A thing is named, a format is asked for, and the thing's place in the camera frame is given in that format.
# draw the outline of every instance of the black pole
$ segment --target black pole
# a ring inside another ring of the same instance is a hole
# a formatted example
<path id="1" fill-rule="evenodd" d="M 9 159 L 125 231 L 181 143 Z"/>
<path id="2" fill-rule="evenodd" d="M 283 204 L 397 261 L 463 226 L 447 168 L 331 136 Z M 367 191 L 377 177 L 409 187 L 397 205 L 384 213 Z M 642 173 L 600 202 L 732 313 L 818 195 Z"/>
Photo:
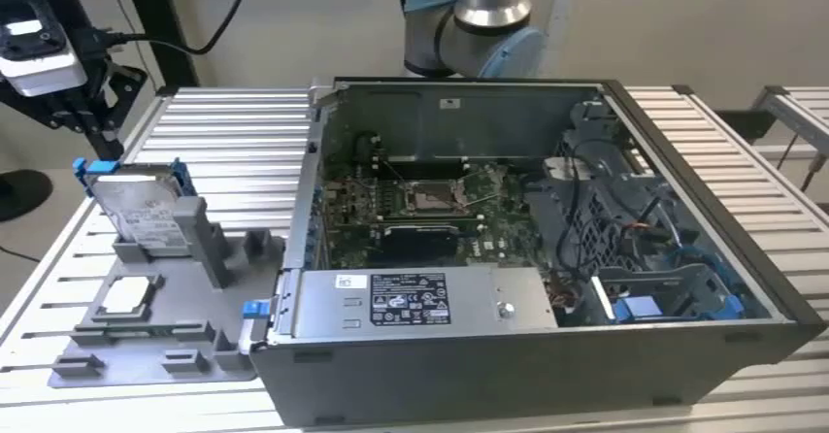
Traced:
<path id="1" fill-rule="evenodd" d="M 172 43 L 185 43 L 172 0 L 132 0 L 144 33 Z M 164 83 L 172 86 L 198 86 L 193 59 L 164 45 L 150 44 Z"/>

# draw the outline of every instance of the slotted aluminum rail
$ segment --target slotted aluminum rail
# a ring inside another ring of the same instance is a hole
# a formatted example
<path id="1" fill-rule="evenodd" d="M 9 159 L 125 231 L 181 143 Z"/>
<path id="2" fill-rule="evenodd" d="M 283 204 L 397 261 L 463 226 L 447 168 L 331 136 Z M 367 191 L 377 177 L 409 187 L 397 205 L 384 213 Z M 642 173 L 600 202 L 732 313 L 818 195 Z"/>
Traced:
<path id="1" fill-rule="evenodd" d="M 829 220 L 692 95 L 628 88 L 644 112 L 829 319 Z M 181 89 L 158 97 L 128 141 L 129 160 L 188 162 L 209 218 L 228 233 L 288 233 L 304 134 L 304 89 Z M 61 353 L 113 262 L 113 230 L 84 201 L 0 318 L 0 427 L 22 431 L 279 430 L 261 383 L 52 389 Z M 770 432 L 829 425 L 829 334 L 782 363 L 738 372 L 692 407 L 469 421 L 376 432 Z"/>
<path id="2" fill-rule="evenodd" d="M 768 111 L 823 155 L 829 155 L 829 87 L 768 86 L 754 108 Z"/>

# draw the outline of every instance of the white wall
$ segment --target white wall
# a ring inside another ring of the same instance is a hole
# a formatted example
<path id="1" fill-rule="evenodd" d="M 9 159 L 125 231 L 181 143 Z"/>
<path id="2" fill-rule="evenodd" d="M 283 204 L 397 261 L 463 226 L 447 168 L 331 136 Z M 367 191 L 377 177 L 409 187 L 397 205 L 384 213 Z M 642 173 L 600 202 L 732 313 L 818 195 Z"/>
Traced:
<path id="1" fill-rule="evenodd" d="M 186 40 L 202 44 L 232 0 L 174 0 Z M 546 25 L 551 0 L 531 0 Z M 397 0 L 244 0 L 209 55 L 194 58 L 202 85 L 300 86 L 312 78 L 399 76 Z"/>
<path id="2" fill-rule="evenodd" d="M 829 0 L 575 0 L 564 77 L 686 83 L 714 107 L 766 84 L 829 85 Z"/>

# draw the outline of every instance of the motherboard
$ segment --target motherboard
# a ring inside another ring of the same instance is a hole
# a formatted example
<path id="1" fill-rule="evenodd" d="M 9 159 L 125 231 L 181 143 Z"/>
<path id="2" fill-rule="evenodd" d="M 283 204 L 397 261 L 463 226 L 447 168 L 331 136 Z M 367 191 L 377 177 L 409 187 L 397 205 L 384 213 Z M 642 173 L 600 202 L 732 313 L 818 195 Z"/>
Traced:
<path id="1" fill-rule="evenodd" d="M 373 168 L 325 183 L 329 269 L 546 263 L 522 175 L 507 164 Z"/>

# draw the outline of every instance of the power supply label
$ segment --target power supply label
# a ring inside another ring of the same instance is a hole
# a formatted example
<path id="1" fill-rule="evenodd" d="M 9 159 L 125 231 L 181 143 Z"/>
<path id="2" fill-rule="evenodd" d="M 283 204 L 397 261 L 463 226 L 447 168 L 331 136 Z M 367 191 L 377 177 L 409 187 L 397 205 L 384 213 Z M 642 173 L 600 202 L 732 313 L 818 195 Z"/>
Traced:
<path id="1" fill-rule="evenodd" d="M 371 275 L 373 326 L 451 322 L 449 294 L 443 273 Z"/>

